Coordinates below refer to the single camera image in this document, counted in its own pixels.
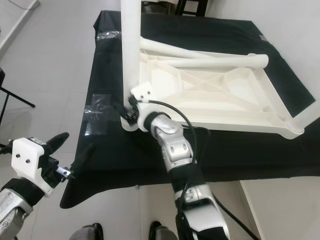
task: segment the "chair backrest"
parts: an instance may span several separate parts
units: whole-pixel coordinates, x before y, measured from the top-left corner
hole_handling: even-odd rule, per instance
[[[2,83],[4,82],[5,76],[6,76],[5,72],[0,67],[0,87],[2,86]]]

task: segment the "table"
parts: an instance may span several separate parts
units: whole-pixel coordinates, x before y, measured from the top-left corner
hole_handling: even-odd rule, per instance
[[[146,39],[198,51],[268,54],[265,71],[293,117],[315,101],[251,21],[153,14],[143,14],[141,21]],[[102,11],[94,28],[96,49],[85,109],[96,113],[83,115],[76,155],[88,144],[96,150],[83,172],[69,180],[62,208],[109,189],[169,183],[157,141],[149,133],[124,131],[113,108],[123,99],[120,12]],[[320,120],[293,140],[269,133],[211,133],[201,165],[207,182],[320,176]],[[197,135],[201,150],[206,133],[199,130]],[[185,137],[193,144],[188,130]]]

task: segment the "clear tape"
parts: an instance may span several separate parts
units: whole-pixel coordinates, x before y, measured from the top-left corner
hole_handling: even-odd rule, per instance
[[[85,136],[105,135],[109,121],[120,121],[120,116],[111,105],[111,94],[93,94],[91,105],[86,105],[83,121],[87,121]]]
[[[121,38],[121,31],[104,31],[97,34],[96,40]]]

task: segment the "black tablecloth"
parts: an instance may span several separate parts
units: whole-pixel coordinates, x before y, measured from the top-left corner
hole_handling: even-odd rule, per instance
[[[126,132],[114,99],[123,99],[121,16],[102,11],[94,28],[96,49],[86,109],[103,112],[83,116],[77,156],[90,143],[96,151],[85,170],[67,184],[60,206],[73,207],[109,189],[168,183],[160,147],[149,133]],[[246,55],[267,54],[265,69],[282,101],[294,117],[314,98],[278,51],[251,21],[143,14],[141,35],[146,39],[190,50]],[[277,134],[211,131],[202,161],[208,182],[320,176],[320,121],[293,140]],[[197,131],[199,146],[206,133]],[[185,136],[193,144],[190,132]]]

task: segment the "gray tile floor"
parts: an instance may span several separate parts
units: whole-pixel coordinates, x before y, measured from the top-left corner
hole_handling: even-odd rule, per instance
[[[55,153],[62,165],[75,156],[95,50],[93,24],[101,10],[119,10],[118,0],[42,0],[1,60],[3,86],[36,105],[31,109],[11,98],[0,129],[0,142],[20,137],[48,140],[61,132],[70,138]],[[0,93],[0,106],[4,95]],[[15,173],[10,157],[0,158],[0,185]],[[146,240],[149,225],[159,220],[175,230],[176,209],[170,185],[151,185],[105,191],[71,209],[59,203],[60,184],[26,220],[20,240],[69,239],[84,225],[99,222],[107,240]],[[248,224],[233,182],[213,183],[212,190]],[[232,239],[250,239],[226,216]]]

